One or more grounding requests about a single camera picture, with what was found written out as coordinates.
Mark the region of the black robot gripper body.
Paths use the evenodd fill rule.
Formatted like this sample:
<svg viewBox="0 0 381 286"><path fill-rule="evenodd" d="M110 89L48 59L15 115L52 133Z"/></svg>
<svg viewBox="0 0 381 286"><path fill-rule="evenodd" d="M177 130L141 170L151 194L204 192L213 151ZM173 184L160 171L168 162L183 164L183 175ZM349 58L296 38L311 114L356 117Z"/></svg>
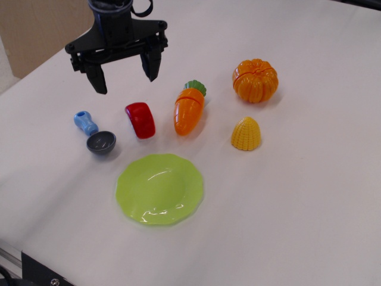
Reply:
<svg viewBox="0 0 381 286"><path fill-rule="evenodd" d="M84 73L88 64L101 66L168 47L167 22L144 19L153 10L152 1L141 13L135 11L133 1L88 1L88 5L94 16L92 28L65 46L74 71Z"/></svg>

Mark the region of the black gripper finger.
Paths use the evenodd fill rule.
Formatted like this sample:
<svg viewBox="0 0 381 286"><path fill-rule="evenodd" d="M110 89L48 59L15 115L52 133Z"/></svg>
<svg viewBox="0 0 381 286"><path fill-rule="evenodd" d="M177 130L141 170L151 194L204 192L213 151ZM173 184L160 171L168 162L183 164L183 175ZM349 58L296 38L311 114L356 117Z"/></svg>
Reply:
<svg viewBox="0 0 381 286"><path fill-rule="evenodd" d="M87 78L94 90L99 94L107 93L104 72L99 64L88 64L85 66Z"/></svg>
<svg viewBox="0 0 381 286"><path fill-rule="evenodd" d="M144 51L141 53L142 67L147 78L153 82L158 77L158 72L161 64L161 49Z"/></svg>

